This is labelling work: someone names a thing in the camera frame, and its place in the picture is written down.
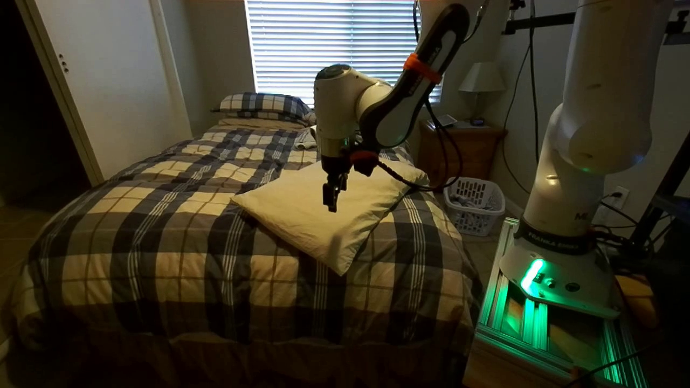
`nightstand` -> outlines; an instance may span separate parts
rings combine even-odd
[[[455,153],[450,140],[443,136],[449,169],[445,161],[441,136],[433,124],[419,124],[419,153],[417,164],[430,175],[431,185],[449,181],[449,178],[476,178],[490,180],[495,156],[505,138],[505,129],[495,126],[471,126],[458,124],[446,128],[449,136],[455,140],[459,156]]]

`closet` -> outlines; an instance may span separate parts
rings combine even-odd
[[[160,0],[16,0],[91,183],[193,138]]]
[[[88,188],[16,3],[0,3],[0,205]]]

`laundry basket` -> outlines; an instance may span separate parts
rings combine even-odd
[[[445,188],[445,200],[454,224],[467,235],[488,235],[505,214],[505,196],[495,181],[458,178]]]

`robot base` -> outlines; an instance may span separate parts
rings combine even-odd
[[[514,246],[518,220],[503,224],[488,293],[482,305],[467,387],[638,387],[648,388],[626,311],[615,319],[560,309],[529,298],[519,283],[503,277],[501,260]],[[597,375],[586,372],[615,362]]]
[[[524,238],[508,244],[497,257],[499,270],[526,298],[600,319],[619,317],[615,277],[605,252],[563,254]]]

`lamp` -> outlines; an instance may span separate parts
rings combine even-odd
[[[503,73],[499,63],[474,63],[469,75],[461,80],[459,89],[461,94],[471,95],[471,124],[483,126],[483,98],[488,94],[499,94],[505,89]]]

